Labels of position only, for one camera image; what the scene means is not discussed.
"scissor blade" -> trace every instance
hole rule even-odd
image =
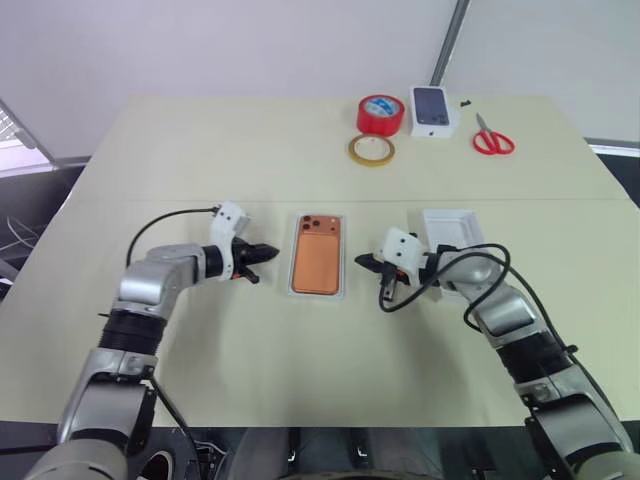
[[[476,113],[476,120],[478,120],[478,125],[480,125],[480,130],[485,130],[487,132],[491,131],[491,129],[487,127],[487,124],[484,122],[484,118],[482,118],[479,113]]]

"orange phone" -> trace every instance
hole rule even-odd
[[[341,282],[342,217],[304,215],[298,220],[291,290],[336,295]]]

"smartphone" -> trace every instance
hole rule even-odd
[[[291,290],[338,295],[341,291],[342,217],[302,215],[295,239]]]
[[[413,89],[416,120],[422,125],[449,125],[447,103],[439,88]]]

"scissors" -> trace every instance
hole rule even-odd
[[[473,136],[473,148],[485,155],[508,155],[516,149],[513,141],[502,133],[494,132],[485,123],[479,113],[476,113],[480,131]]]

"cable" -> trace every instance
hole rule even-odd
[[[23,453],[47,452],[54,448],[57,444],[50,445],[29,445],[27,447],[12,447],[0,449],[0,456],[3,455],[19,455]]]
[[[226,455],[227,453],[229,453],[227,450],[220,448],[213,442],[203,442],[202,440],[196,440],[196,445],[204,445],[205,447],[210,447],[220,455]]]
[[[222,466],[224,465],[224,461],[227,459],[227,455],[223,455],[222,456],[222,460],[220,460],[220,463],[218,464],[218,468],[216,469],[215,473],[213,474],[213,480],[217,480],[218,479],[218,475],[220,475],[220,472],[222,471]]]
[[[387,307],[384,304],[384,282],[380,287],[380,292],[378,294],[378,305],[380,306],[380,309],[383,312],[387,312],[387,313],[392,313],[395,311],[400,310],[401,308],[406,307],[407,305],[409,305],[411,302],[413,302],[416,298],[418,298],[420,295],[422,295],[429,287],[431,287],[436,280],[438,280],[439,277],[441,277],[445,272],[449,271],[451,268],[453,268],[455,265],[457,265],[458,263],[460,263],[462,260],[466,259],[466,258],[471,258],[471,257],[482,257],[482,258],[488,258],[490,260],[496,261],[497,263],[499,263],[500,265],[504,266],[504,262],[502,260],[500,260],[498,257],[491,255],[489,253],[484,253],[484,252],[471,252],[471,253],[465,253],[463,255],[460,255],[457,258],[454,258],[452,261],[450,261],[448,264],[446,264],[444,267],[442,267],[440,270],[438,270],[436,273],[434,273],[431,277],[429,277],[425,283],[423,283],[422,285],[420,285],[420,287],[413,292],[411,295],[409,295],[407,298],[405,298],[402,302],[397,303],[391,307]],[[495,291],[495,288],[498,288],[496,285],[499,285],[498,282],[496,282],[494,285],[492,285],[492,287],[489,289],[493,289],[491,291],[491,293],[493,293],[493,291]]]
[[[462,250],[469,250],[472,248],[497,248],[502,252],[502,255],[504,255],[504,264],[502,265],[502,272],[500,272],[500,275],[498,276],[496,281],[493,283],[493,285],[491,285],[491,287],[487,289],[486,292],[484,292],[482,295],[476,298],[473,302],[471,302],[471,304],[467,307],[467,309],[464,311],[464,314],[462,315],[462,319],[464,320],[464,323],[469,328],[472,328],[476,332],[482,333],[482,331],[477,325],[474,325],[473,323],[471,323],[471,320],[469,317],[471,316],[471,313],[476,309],[476,307],[480,305],[482,302],[484,302],[487,298],[489,298],[489,295],[495,292],[500,286],[500,284],[504,282],[504,279],[507,277],[507,274],[509,273],[509,268],[511,268],[511,254],[509,253],[509,250],[507,250],[507,247],[500,245],[499,243],[482,243],[479,245],[474,245],[473,247],[463,248]]]
[[[13,236],[16,237],[18,239],[18,241],[20,243],[22,243],[24,246],[29,247],[31,249],[35,248],[35,245],[27,242],[24,238],[22,238],[18,232],[16,232],[15,228],[13,228],[13,225],[11,225],[11,216],[7,215],[7,227],[9,228],[9,230],[11,231],[11,233],[13,233]],[[23,229],[25,229],[27,232],[31,233],[32,235],[34,235],[37,238],[40,238],[40,236],[34,232],[33,230],[31,230],[29,227],[27,227],[24,223],[22,223],[20,220],[18,220],[17,218],[13,218],[15,220],[15,222],[20,225]]]
[[[15,247],[16,245],[22,245],[22,242],[18,240],[16,242],[7,243],[6,245],[3,245],[2,247],[0,247],[0,252],[2,252],[3,250],[7,250],[11,247]]]
[[[136,242],[138,241],[138,239],[142,236],[144,232],[146,232],[149,229],[149,227],[158,223],[160,220],[164,220],[165,218],[173,217],[175,215],[183,215],[185,213],[203,213],[203,212],[216,213],[217,211],[218,211],[218,207],[190,208],[188,210],[176,210],[174,212],[165,213],[164,215],[160,215],[159,217],[154,218],[149,223],[147,223],[144,227],[142,227],[138,231],[138,233],[135,234],[135,236],[133,237],[133,240],[131,240],[131,243],[129,244],[129,248],[127,249],[126,266],[128,267],[129,265],[131,265],[131,255],[133,254],[133,248],[136,246]]]
[[[529,294],[529,296],[531,297],[531,299],[535,303],[536,308],[540,312],[540,316],[542,317],[545,325],[547,326],[547,328],[548,328],[549,332],[551,333],[551,335],[553,336],[554,340],[558,343],[558,345],[560,345],[560,348],[567,354],[569,359],[575,365],[577,365],[578,368],[580,368],[580,370],[582,370],[582,373],[587,378],[589,383],[591,383],[591,385],[593,386],[594,390],[598,393],[598,395],[600,395],[602,397],[602,399],[605,401],[605,403],[609,406],[609,408],[611,408],[611,410],[615,414],[615,410],[614,410],[613,406],[611,405],[611,402],[609,401],[609,398],[604,393],[604,391],[602,390],[602,388],[600,387],[598,382],[595,380],[595,378],[593,378],[593,376],[584,367],[584,365],[582,365],[582,362],[580,362],[580,360],[578,360],[578,358],[576,358],[576,356],[574,355],[574,353],[577,351],[577,348],[575,346],[573,346],[573,345],[567,346],[564,343],[564,341],[562,340],[562,338],[558,334],[558,331],[556,330],[555,326],[553,325],[553,322],[551,321],[551,318],[549,318],[549,314],[547,313],[547,310],[544,307],[544,304],[542,303],[542,301],[540,300],[540,297],[538,297],[538,294],[536,293],[536,291],[529,284],[529,282],[527,282],[527,280],[515,268],[511,267],[511,256],[509,255],[508,250],[506,248],[504,248],[504,247],[500,248],[501,246],[499,246],[499,244],[483,244],[483,245],[476,245],[474,247],[469,247],[469,248],[481,248],[481,247],[485,247],[485,246],[486,247],[491,246],[493,248],[499,248],[500,250],[502,250],[502,252],[505,254],[505,260],[502,260],[502,259],[500,259],[498,257],[495,257],[495,256],[487,254],[487,253],[482,253],[482,252],[472,252],[472,253],[467,253],[467,254],[461,255],[461,256],[455,258],[454,260],[452,260],[451,262],[449,262],[447,265],[445,265],[440,270],[438,270],[430,278],[428,278],[427,281],[423,285],[421,285],[420,288],[418,288],[418,290],[416,290],[414,293],[409,295],[405,300],[403,300],[402,302],[400,302],[400,303],[398,303],[398,304],[396,304],[396,305],[394,305],[392,307],[387,307],[386,305],[384,305],[384,285],[382,285],[382,287],[380,288],[380,293],[378,295],[378,304],[380,305],[380,308],[385,312],[391,313],[391,312],[395,312],[395,311],[407,306],[408,304],[413,302],[416,298],[418,298],[420,295],[422,295],[431,285],[433,285],[433,283],[440,276],[442,276],[447,270],[449,270],[449,268],[451,268],[453,265],[459,263],[460,261],[464,260],[465,258],[470,258],[470,257],[489,258],[489,259],[493,260],[494,262],[500,264],[503,267],[502,272],[500,274],[500,277],[498,277],[498,279],[496,279],[496,282],[491,286],[491,288],[489,288],[487,290],[487,292],[485,292],[485,294],[483,294],[480,297],[478,297],[473,303],[471,303],[469,305],[469,308],[467,308],[467,310],[464,313],[465,323],[469,327],[473,328],[474,330],[480,331],[480,329],[476,325],[473,325],[469,321],[468,315],[473,311],[473,309],[475,309],[481,302],[486,300],[486,298],[498,288],[498,286],[500,285],[500,283],[502,283],[502,281],[504,281],[504,279],[505,279],[505,277],[507,276],[508,273],[511,273],[518,280],[518,282],[520,282],[520,284],[524,287],[524,289],[527,291],[527,293]]]
[[[158,395],[158,398],[163,403],[163,405],[165,406],[165,408],[167,409],[169,414],[176,421],[176,423],[178,424],[178,428],[180,428],[180,431],[182,432],[182,434],[187,438],[187,440],[189,442],[189,445],[191,446],[193,456],[194,456],[195,461],[196,461],[196,468],[198,469],[198,476],[202,480],[206,480],[205,476],[202,474],[202,471],[200,470],[200,459],[199,459],[199,456],[198,456],[198,447],[196,446],[196,441],[194,440],[193,435],[191,435],[191,431],[189,430],[189,427],[187,426],[187,422],[185,422],[184,418],[182,417],[182,415],[180,415],[180,412],[178,411],[176,406],[173,404],[171,399],[164,392],[162,387],[160,387],[160,385],[158,384],[158,381],[156,380],[156,378],[152,376],[149,379],[149,381],[151,382],[151,386],[153,387],[153,389],[156,391],[156,393]]]
[[[558,331],[553,325],[553,322],[549,318],[549,314],[547,313],[547,310],[544,308],[544,305],[540,301],[540,298],[536,294],[533,287],[529,285],[529,283],[525,280],[525,278],[522,275],[520,275],[520,273],[518,273],[515,268],[511,267],[509,271],[514,277],[516,277],[518,282],[522,284],[522,286],[527,291],[529,296],[533,299],[533,302],[536,304],[536,307],[538,308],[538,311],[540,312],[540,315],[542,316],[544,323],[547,325],[547,328],[549,329],[549,332],[551,332],[551,335],[553,336],[555,341],[558,342],[558,344],[560,345],[560,348],[562,348],[562,350],[564,350],[567,353],[567,356],[571,359],[571,361],[575,365],[577,365],[580,370],[582,370],[582,373],[584,374],[584,376],[587,377],[587,380],[589,380],[589,382],[593,386],[593,389],[598,393],[598,395],[602,397],[602,399],[609,406],[611,411],[615,414],[616,411],[613,408],[613,405],[611,404],[611,402],[609,401],[609,397],[607,397],[607,395],[604,393],[604,391],[602,390],[602,388],[600,387],[596,379],[593,378],[591,373],[589,373],[589,371],[585,368],[585,366],[582,365],[582,362],[578,360],[578,358],[574,355],[574,353],[578,350],[577,347],[575,345],[567,346],[562,340],[562,337],[560,337],[560,335],[558,334]]]

